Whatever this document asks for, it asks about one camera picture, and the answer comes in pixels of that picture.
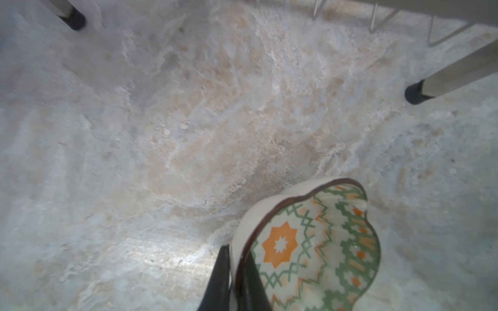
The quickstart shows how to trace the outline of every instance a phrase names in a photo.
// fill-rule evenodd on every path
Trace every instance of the black leg cap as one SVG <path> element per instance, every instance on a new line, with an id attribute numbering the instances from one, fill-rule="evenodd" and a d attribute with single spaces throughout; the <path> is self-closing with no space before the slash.
<path id="1" fill-rule="evenodd" d="M 72 30 L 81 30 L 87 24 L 87 19 L 81 12 L 76 10 L 75 7 L 71 9 L 71 13 L 69 13 L 68 17 L 59 16 L 61 20 L 63 20 Z"/>
<path id="2" fill-rule="evenodd" d="M 420 104 L 427 100 L 433 99 L 432 96 L 422 94 L 422 87 L 424 86 L 424 81 L 410 85 L 405 90 L 405 98 L 410 104 Z"/>

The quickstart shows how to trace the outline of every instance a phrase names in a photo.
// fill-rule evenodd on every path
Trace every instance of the ceramic bowl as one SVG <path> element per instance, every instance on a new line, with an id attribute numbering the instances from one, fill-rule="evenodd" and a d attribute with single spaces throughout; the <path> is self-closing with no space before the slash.
<path id="1" fill-rule="evenodd" d="M 347 178 L 307 181 L 260 201 L 232 240 L 235 290 L 251 254 L 273 310 L 351 310 L 380 261 L 366 212 L 365 190 Z"/>

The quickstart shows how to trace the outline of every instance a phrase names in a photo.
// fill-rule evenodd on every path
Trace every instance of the brown rim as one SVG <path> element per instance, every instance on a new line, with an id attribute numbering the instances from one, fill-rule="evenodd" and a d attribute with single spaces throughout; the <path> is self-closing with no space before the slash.
<path id="1" fill-rule="evenodd" d="M 285 200 L 281 201 L 279 204 L 275 205 L 275 207 L 270 212 L 268 212 L 268 214 L 266 214 L 266 216 L 262 219 L 262 221 L 257 225 L 256 229 L 251 233 L 249 239 L 246 241 L 246 244 L 242 249 L 241 259 L 237 267 L 237 272 L 235 273 L 235 291 L 238 294 L 238 296 L 240 296 L 242 292 L 242 276 L 243 276 L 242 266 L 243 264 L 245 264 L 247 257 L 250 253 L 251 245 L 254 243 L 254 240 L 257 238 L 257 236 L 261 233 L 264 226 L 273 218 L 273 216 L 275 216 L 283 208 L 286 208 L 291 204 L 307 200 L 310 197 L 317 194 L 318 192 L 324 190 L 325 188 L 338 184 L 351 184 L 353 186 L 360 188 L 360 190 L 363 192 L 363 195 L 365 196 L 365 200 L 367 201 L 367 192 L 359 182 L 351 178 L 339 178 L 339 179 L 334 179 L 326 184 L 323 184 L 303 196 L 286 198 Z"/>

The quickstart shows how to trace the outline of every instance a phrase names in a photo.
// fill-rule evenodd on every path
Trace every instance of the bowl rim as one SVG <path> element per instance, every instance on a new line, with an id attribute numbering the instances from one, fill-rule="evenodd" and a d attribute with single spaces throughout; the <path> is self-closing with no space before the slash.
<path id="1" fill-rule="evenodd" d="M 305 200 L 313 197 L 315 194 L 319 193 L 320 191 L 326 189 L 326 188 L 329 188 L 329 187 L 335 186 L 335 185 L 340 185 L 340 184 L 351 184 L 353 186 L 358 187 L 363 192 L 363 195 L 365 196 L 365 201 L 368 202 L 367 192 L 365 191 L 365 188 L 363 187 L 363 185 L 361 185 L 358 181 L 356 181 L 356 180 L 354 180 L 352 178 L 337 178 L 337 179 L 333 179 L 333 180 L 331 180 L 331 181 L 329 181 L 327 183 L 324 183 L 324 184 L 322 184 L 322 185 L 314 188 L 313 190 L 311 190 L 310 192 L 308 192 L 305 195 L 297 196 L 297 197 L 288 197 L 288 198 L 283 199 L 278 204 L 276 204 L 262 218 L 262 220 L 258 223 L 258 225 L 256 226 L 256 228 L 252 231 L 252 233 L 250 234 L 249 238 L 246 240 L 246 243 L 245 243 L 244 247 L 242 248 L 242 253 L 241 253 L 241 256 L 240 256 L 239 264 L 237 266 L 237 270 L 236 270 L 236 274 L 235 274 L 235 281 L 234 281 L 235 292 L 237 293 L 237 296 L 240 296 L 242 294 L 243 275 L 244 275 L 243 266 L 246 263 L 247 258 L 248 258 L 249 254 L 250 254 L 250 248 L 251 248 L 252 244 L 254 243 L 254 241 L 257 239 L 258 235 L 261 233 L 261 231 L 264 229 L 264 227 L 268 224 L 268 222 L 279 211 L 281 211 L 282 209 L 286 208 L 287 206 L 295 204 L 295 203 L 299 203 L 299 202 L 302 202 L 302 201 L 305 201 Z M 377 232 L 374 230 L 373 226 L 370 224 L 370 222 L 367 219 L 367 212 L 368 212 L 368 208 L 365 211 L 365 222 L 367 223 L 367 226 L 372 230 L 372 233 L 375 236 L 375 239 L 377 240 L 377 247 L 378 247 L 378 251 L 379 251 L 379 267 L 380 267 L 380 259 L 381 259 L 380 241 L 379 241 Z M 376 278 L 377 273 L 378 273 L 378 269 L 375 272 L 375 275 L 373 276 L 373 280 Z M 373 281 L 370 284 L 368 284 L 368 286 L 363 291 L 362 295 L 369 289 L 369 287 L 372 285 L 372 283 L 373 283 Z"/>

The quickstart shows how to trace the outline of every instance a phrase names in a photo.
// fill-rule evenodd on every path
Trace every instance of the orange star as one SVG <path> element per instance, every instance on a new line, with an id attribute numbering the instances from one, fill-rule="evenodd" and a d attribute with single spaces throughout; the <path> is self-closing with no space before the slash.
<path id="1" fill-rule="evenodd" d="M 270 237 L 262 244 L 263 262 L 271 262 L 274 268 L 282 262 L 289 262 L 290 255 L 297 247 L 296 235 L 297 229 L 292 229 L 288 222 L 282 227 L 273 227 Z"/>

